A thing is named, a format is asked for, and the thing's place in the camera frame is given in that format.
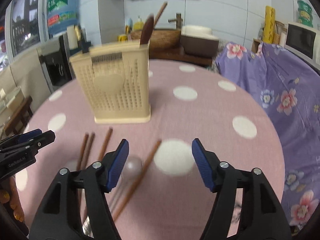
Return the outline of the purple floral cloth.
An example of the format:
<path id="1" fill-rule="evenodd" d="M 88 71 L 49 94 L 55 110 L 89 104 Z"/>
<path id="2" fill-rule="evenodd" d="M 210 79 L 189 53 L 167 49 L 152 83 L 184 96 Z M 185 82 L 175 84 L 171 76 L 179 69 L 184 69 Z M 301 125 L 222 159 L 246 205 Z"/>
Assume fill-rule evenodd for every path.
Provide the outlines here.
<path id="1" fill-rule="evenodd" d="M 319 205 L 319 75 L 287 49 L 267 43 L 254 53 L 229 42 L 215 63 L 271 119 L 285 161 L 281 204 L 289 224 L 303 228 Z"/>

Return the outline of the water dispenser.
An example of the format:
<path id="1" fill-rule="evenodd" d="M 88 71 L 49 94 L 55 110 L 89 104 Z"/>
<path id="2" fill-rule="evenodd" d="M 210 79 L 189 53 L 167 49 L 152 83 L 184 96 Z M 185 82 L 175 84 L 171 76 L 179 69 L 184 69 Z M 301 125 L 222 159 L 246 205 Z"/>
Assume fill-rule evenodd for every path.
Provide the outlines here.
<path id="1" fill-rule="evenodd" d="M 80 48 L 69 48 L 66 32 L 42 43 L 37 48 L 44 78 L 51 94 L 75 79 L 69 58 L 80 51 Z"/>

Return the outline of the bamboo style faucet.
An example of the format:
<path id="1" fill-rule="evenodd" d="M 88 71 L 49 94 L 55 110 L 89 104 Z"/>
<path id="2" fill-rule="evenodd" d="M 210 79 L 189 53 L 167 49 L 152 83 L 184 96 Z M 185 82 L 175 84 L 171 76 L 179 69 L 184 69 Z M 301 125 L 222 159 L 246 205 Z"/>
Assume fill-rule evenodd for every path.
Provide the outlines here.
<path id="1" fill-rule="evenodd" d="M 168 20 L 169 23 L 176 23 L 176 28 L 177 29 L 181 29 L 182 28 L 182 24 L 183 24 L 183 18 L 182 18 L 182 14 L 181 13 L 177 13 L 176 14 L 176 18 L 173 19 L 169 19 Z"/>

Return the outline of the white brown rice cooker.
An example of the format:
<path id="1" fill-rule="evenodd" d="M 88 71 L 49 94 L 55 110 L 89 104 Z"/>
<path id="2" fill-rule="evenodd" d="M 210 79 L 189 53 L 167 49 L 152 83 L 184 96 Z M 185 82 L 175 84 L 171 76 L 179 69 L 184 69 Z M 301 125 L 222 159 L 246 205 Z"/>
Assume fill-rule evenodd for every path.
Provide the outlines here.
<path id="1" fill-rule="evenodd" d="M 219 41 L 212 29 L 207 27 L 185 25 L 181 29 L 181 45 L 188 55 L 213 58 L 217 54 Z"/>

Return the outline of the cream plastic utensil holder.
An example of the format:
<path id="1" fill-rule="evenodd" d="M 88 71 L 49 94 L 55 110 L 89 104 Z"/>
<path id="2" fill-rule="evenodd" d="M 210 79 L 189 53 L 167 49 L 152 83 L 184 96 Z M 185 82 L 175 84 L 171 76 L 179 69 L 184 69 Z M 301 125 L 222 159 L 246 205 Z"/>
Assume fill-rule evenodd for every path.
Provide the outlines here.
<path id="1" fill-rule="evenodd" d="M 97 124 L 145 123 L 149 103 L 149 44 L 108 43 L 69 59 Z"/>

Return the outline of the white paper cup sleeve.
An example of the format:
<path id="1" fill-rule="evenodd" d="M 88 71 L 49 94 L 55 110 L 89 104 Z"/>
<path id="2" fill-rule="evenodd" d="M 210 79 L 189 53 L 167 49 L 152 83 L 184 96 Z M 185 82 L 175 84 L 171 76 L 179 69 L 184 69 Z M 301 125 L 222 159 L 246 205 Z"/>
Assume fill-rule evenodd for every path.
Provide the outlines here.
<path id="1" fill-rule="evenodd" d="M 75 25 L 70 25 L 67 27 L 67 37 L 69 49 L 73 50 L 78 48 L 78 39 L 76 35 Z"/>

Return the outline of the yellow soap bottle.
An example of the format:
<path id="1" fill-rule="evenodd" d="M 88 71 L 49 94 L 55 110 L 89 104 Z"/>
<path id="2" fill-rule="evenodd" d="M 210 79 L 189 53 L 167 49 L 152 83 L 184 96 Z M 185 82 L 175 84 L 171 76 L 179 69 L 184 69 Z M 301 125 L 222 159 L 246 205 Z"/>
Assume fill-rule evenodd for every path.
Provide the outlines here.
<path id="1" fill-rule="evenodd" d="M 144 22 L 140 16 L 138 16 L 138 20 L 133 24 L 132 31 L 141 31 L 144 27 Z"/>

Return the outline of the yellow roll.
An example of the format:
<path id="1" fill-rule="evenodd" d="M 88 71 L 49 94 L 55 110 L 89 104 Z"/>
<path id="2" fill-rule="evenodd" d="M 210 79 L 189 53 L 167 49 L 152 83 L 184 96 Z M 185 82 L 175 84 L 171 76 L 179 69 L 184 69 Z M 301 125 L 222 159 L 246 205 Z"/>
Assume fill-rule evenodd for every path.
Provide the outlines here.
<path id="1" fill-rule="evenodd" d="M 263 31 L 263 42 L 272 44 L 274 37 L 274 25 L 276 23 L 276 10 L 273 7 L 265 8 L 265 24 Z"/>

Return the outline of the blue water jug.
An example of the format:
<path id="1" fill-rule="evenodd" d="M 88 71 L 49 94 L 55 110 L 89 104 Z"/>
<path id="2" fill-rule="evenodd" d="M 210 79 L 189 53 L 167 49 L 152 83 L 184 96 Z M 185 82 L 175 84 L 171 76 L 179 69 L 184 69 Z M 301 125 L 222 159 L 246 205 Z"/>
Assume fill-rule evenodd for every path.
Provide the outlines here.
<path id="1" fill-rule="evenodd" d="M 79 0 L 47 0 L 48 33 L 54 36 L 79 24 Z"/>

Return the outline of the steel spoon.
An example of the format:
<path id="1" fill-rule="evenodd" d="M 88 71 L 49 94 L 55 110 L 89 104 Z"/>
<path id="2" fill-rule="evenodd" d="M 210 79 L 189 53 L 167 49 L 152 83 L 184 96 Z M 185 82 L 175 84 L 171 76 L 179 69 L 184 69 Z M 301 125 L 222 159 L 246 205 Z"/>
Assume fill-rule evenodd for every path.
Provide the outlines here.
<path id="1" fill-rule="evenodd" d="M 92 228 L 91 228 L 91 225 L 90 225 L 90 221 L 89 221 L 89 217 L 87 216 L 83 225 L 82 225 L 82 230 L 83 230 L 83 233 L 86 235 L 86 236 L 89 236 L 89 237 L 92 237 L 93 238 L 93 232 L 92 232 Z"/>

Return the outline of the long brown wooden chopstick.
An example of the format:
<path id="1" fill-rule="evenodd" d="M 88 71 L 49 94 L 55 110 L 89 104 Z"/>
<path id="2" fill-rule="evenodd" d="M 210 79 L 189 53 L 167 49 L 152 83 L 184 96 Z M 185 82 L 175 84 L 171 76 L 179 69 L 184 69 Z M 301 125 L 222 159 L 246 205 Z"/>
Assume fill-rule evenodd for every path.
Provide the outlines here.
<path id="1" fill-rule="evenodd" d="M 129 203 L 129 201 L 131 200 L 132 196 L 134 195 L 134 193 L 136 192 L 136 190 L 138 189 L 140 183 L 142 182 L 144 176 L 146 175 L 152 161 L 153 158 L 158 150 L 158 148 L 161 145 L 161 140 L 158 140 L 155 144 L 155 146 L 153 147 L 152 151 L 150 152 L 150 154 L 148 155 L 145 163 L 142 166 L 142 170 L 139 173 L 139 176 L 137 176 L 137 178 L 133 181 L 132 185 L 129 188 L 128 193 L 125 195 L 124 200 L 121 202 L 119 208 L 115 211 L 115 213 L 113 213 L 113 218 L 114 221 L 116 221 L 121 213 L 124 211 L 125 207 L 127 206 L 127 204 Z"/>

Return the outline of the white microwave oven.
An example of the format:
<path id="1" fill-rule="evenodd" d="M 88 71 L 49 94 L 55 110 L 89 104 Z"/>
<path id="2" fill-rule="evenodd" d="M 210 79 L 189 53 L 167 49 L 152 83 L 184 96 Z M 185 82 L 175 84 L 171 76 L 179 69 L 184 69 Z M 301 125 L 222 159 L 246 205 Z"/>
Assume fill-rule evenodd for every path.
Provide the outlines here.
<path id="1" fill-rule="evenodd" d="M 289 22 L 284 48 L 319 70 L 319 30 Z"/>

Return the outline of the wooden handled metal spoon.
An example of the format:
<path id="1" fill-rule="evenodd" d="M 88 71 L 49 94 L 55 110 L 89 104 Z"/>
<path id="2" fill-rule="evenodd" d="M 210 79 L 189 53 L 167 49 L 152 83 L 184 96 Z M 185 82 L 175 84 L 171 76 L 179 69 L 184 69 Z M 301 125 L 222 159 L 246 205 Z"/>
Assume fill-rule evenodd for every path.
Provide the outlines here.
<path id="1" fill-rule="evenodd" d="M 148 46 L 149 42 L 150 42 L 150 38 L 153 32 L 153 28 L 154 28 L 154 15 L 151 14 L 146 22 L 144 23 L 144 27 L 142 29 L 141 32 L 141 36 L 140 36 L 140 46 Z"/>

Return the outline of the small wooden stool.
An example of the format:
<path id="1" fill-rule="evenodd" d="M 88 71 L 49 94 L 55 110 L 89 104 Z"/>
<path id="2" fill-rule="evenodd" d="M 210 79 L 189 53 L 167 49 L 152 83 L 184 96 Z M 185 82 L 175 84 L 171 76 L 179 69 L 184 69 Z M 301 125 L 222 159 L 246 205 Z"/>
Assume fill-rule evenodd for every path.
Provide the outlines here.
<path id="1" fill-rule="evenodd" d="M 3 132 L 5 136 L 17 135 L 24 131 L 33 112 L 31 110 L 31 103 L 33 99 L 27 96 L 18 109 L 13 113 L 9 121 L 4 125 Z"/>

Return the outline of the woven basin sink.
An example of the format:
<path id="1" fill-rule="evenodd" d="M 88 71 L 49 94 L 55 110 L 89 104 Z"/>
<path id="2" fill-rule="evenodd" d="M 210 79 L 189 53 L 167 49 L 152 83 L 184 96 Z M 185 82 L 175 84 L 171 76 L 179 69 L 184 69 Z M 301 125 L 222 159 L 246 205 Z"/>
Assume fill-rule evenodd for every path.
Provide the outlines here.
<path id="1" fill-rule="evenodd" d="M 133 50 L 139 49 L 142 30 L 133 31 L 130 34 L 129 48 Z M 180 43 L 180 29 L 153 29 L 149 39 L 148 52 L 162 51 L 176 47 Z"/>

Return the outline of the yellow mug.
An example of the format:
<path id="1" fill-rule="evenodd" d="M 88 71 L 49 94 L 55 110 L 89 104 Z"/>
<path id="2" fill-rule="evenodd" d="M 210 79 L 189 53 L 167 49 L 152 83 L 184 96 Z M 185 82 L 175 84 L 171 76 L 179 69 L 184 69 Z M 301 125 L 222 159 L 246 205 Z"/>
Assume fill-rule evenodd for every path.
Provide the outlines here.
<path id="1" fill-rule="evenodd" d="M 127 34 L 118 35 L 118 42 L 124 42 L 128 40 Z"/>

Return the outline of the green stacked containers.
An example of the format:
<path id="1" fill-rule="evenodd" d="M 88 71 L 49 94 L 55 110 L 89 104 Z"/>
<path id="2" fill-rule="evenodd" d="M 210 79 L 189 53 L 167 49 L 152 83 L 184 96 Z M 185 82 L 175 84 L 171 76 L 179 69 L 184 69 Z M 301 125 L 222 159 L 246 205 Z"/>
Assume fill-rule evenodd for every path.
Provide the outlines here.
<path id="1" fill-rule="evenodd" d="M 312 8 L 303 0 L 298 0 L 298 23 L 313 27 Z"/>

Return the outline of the pink polka dot tablecloth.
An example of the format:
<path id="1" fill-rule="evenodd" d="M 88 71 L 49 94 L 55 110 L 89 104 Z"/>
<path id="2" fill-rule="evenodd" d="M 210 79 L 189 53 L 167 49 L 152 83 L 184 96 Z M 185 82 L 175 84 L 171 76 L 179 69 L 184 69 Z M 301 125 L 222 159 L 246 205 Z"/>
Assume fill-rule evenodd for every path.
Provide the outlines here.
<path id="1" fill-rule="evenodd" d="M 52 130 L 55 141 L 36 163 L 16 175 L 25 222 L 31 225 L 57 172 L 74 170 L 84 135 L 95 133 L 89 162 L 122 139 L 130 155 L 146 159 L 161 145 L 139 188 L 116 222 L 122 239 L 199 239 L 213 207 L 191 153 L 199 138 L 205 149 L 235 168 L 262 169 L 278 198 L 283 195 L 284 157 L 276 130 L 255 100 L 240 87 L 200 67 L 173 61 L 149 63 L 151 120 L 99 125 L 77 81 L 52 94 L 34 113 L 28 129 Z"/>

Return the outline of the grey matte spoon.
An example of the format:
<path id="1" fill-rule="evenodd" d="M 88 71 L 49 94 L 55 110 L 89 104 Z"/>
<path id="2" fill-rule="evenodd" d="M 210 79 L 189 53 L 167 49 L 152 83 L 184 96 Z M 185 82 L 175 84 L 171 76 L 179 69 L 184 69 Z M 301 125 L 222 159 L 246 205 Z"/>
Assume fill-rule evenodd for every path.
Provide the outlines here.
<path id="1" fill-rule="evenodd" d="M 116 205 L 124 191 L 141 175 L 143 170 L 142 160 L 137 156 L 128 156 L 121 173 L 121 181 L 109 205 L 111 213 L 114 213 Z"/>

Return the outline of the window with metal frame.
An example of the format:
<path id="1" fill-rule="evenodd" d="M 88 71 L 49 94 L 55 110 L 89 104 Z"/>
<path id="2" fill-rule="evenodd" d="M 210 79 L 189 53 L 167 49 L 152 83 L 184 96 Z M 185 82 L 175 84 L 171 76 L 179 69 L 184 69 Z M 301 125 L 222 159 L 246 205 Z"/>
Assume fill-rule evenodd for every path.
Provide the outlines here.
<path id="1" fill-rule="evenodd" d="M 12 0 L 5 11 L 5 46 L 12 63 L 49 40 L 47 0 Z"/>

